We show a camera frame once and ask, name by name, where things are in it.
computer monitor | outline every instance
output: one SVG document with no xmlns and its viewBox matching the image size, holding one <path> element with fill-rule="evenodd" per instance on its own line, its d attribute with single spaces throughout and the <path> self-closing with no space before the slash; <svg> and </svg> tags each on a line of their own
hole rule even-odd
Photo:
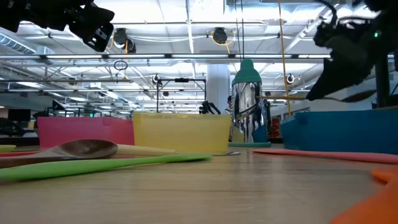
<svg viewBox="0 0 398 224">
<path fill-rule="evenodd" d="M 8 119 L 11 121 L 30 121 L 30 110 L 8 109 Z"/>
</svg>

white pillar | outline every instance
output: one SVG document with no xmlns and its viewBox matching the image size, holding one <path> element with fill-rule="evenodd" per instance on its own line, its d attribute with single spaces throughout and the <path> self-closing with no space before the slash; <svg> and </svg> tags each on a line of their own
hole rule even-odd
<svg viewBox="0 0 398 224">
<path fill-rule="evenodd" d="M 214 103 L 223 112 L 228 107 L 231 94 L 231 77 L 228 64 L 207 65 L 207 101 Z"/>
</svg>

green spatula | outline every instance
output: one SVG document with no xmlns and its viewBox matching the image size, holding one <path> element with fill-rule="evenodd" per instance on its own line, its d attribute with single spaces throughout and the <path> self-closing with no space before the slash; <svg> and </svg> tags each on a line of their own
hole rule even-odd
<svg viewBox="0 0 398 224">
<path fill-rule="evenodd" d="M 208 154 L 184 154 L 171 156 L 148 157 L 142 159 L 98 159 L 85 161 L 44 162 L 26 166 L 0 169 L 0 179 L 32 180 L 68 175 L 100 172 L 120 167 L 164 163 L 188 162 L 210 159 Z"/>
</svg>

green lid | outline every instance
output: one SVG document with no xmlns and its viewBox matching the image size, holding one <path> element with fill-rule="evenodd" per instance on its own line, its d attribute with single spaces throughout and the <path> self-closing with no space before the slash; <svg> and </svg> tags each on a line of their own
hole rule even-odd
<svg viewBox="0 0 398 224">
<path fill-rule="evenodd" d="M 244 82 L 259 82 L 261 83 L 261 77 L 259 72 L 254 69 L 254 63 L 251 59 L 244 59 L 241 63 L 241 69 L 232 81 L 232 85 L 236 83 Z"/>
</svg>

white ceiling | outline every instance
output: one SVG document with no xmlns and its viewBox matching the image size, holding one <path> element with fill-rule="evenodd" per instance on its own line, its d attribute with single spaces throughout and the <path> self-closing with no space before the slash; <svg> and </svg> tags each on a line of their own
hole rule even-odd
<svg viewBox="0 0 398 224">
<path fill-rule="evenodd" d="M 234 38 L 234 32 L 237 31 L 236 19 L 241 21 L 242 15 L 246 23 L 244 26 L 244 53 L 245 54 L 281 54 L 281 39 L 277 38 L 280 32 L 279 27 L 279 10 L 277 8 L 277 1 L 270 4 L 258 5 L 244 5 L 243 14 L 238 6 L 238 11 L 235 12 L 233 7 L 226 7 L 223 11 L 223 1 L 220 0 L 190 0 L 190 18 L 192 21 L 192 36 L 193 36 L 193 52 L 190 49 L 190 41 L 188 39 L 187 26 L 187 10 L 186 4 L 183 0 L 96 0 L 95 3 L 99 7 L 103 7 L 115 12 L 115 17 L 112 21 L 115 27 L 126 27 L 127 34 L 133 38 L 137 54 L 227 54 L 225 46 L 216 45 L 211 37 L 206 38 L 206 34 L 210 34 L 215 27 L 220 25 L 211 24 L 212 22 L 224 23 L 223 27 L 229 36 L 228 41 L 232 41 L 229 45 L 231 54 L 239 54 L 238 40 Z M 284 46 L 289 50 L 287 54 L 327 54 L 327 49 L 320 49 L 312 41 L 314 30 L 307 30 L 308 34 L 305 40 L 298 42 L 294 41 L 295 37 L 305 30 L 309 24 L 313 22 L 321 12 L 327 12 L 322 5 L 311 4 L 306 2 L 283 4 L 282 18 L 286 21 L 283 25 Z M 348 16 L 351 14 L 359 16 L 374 17 L 375 14 L 369 12 L 364 7 L 352 9 L 348 6 L 341 8 L 338 11 L 340 16 Z M 239 27 L 239 40 L 242 52 L 243 46 L 243 29 L 241 24 Z M 52 49 L 55 54 L 98 54 L 86 45 L 82 44 L 78 39 L 71 35 L 67 30 L 58 31 L 50 29 L 42 29 L 30 22 L 23 22 L 16 34 L 16 38 L 26 41 L 31 46 L 43 45 Z M 2 54 L 19 54 L 7 47 L 0 46 L 0 53 Z M 123 54 L 123 50 L 117 49 L 114 45 L 107 49 L 109 54 Z M 103 83 L 102 87 L 112 89 L 136 89 L 149 88 L 148 83 L 155 74 L 159 74 L 162 78 L 175 77 L 193 77 L 192 63 L 176 63 L 172 66 L 146 66 L 146 60 L 132 60 L 137 63 L 134 68 L 128 68 L 125 76 L 134 81 L 130 83 Z M 0 61 L 14 64 L 16 68 L 22 71 L 30 71 L 35 73 L 38 77 L 44 78 L 45 66 L 47 67 L 47 74 L 52 74 L 52 78 L 68 78 L 68 76 L 78 77 L 82 79 L 110 79 L 115 78 L 117 70 L 113 68 L 113 64 L 109 64 L 109 71 L 104 66 L 96 68 L 90 67 L 73 67 L 73 61 L 64 60 L 63 63 L 69 63 L 71 67 L 58 70 L 60 66 L 43 65 L 43 67 L 23 66 L 23 64 L 33 65 L 36 62 L 29 61 Z M 151 60 L 151 63 L 166 63 L 167 60 Z M 302 63 L 286 63 L 286 73 L 291 73 L 296 78 L 294 86 L 300 88 L 306 85 L 310 80 L 313 80 L 322 72 L 322 65 L 319 60 L 314 62 L 303 60 Z M 208 61 L 196 61 L 195 71 L 196 78 L 206 78 Z M 231 75 L 236 73 L 235 68 L 239 69 L 240 63 L 237 61 L 223 62 L 229 64 Z M 272 63 L 264 63 L 255 61 L 255 69 L 260 71 L 263 78 L 263 86 L 267 89 L 279 89 L 284 84 L 283 80 L 283 64 L 282 61 Z M 124 76 L 124 72 L 119 74 L 119 78 Z M 57 88 L 76 88 L 69 86 L 66 83 L 52 84 Z M 195 88 L 193 83 L 174 83 L 168 86 L 169 88 Z M 13 87 L 20 88 L 20 85 L 14 84 Z M 127 99 L 132 103 L 154 103 L 147 95 L 143 93 L 118 93 L 121 97 Z M 95 100 L 96 96 L 91 96 L 90 100 Z M 203 92 L 197 93 L 170 93 L 169 98 L 203 98 Z"/>
</svg>

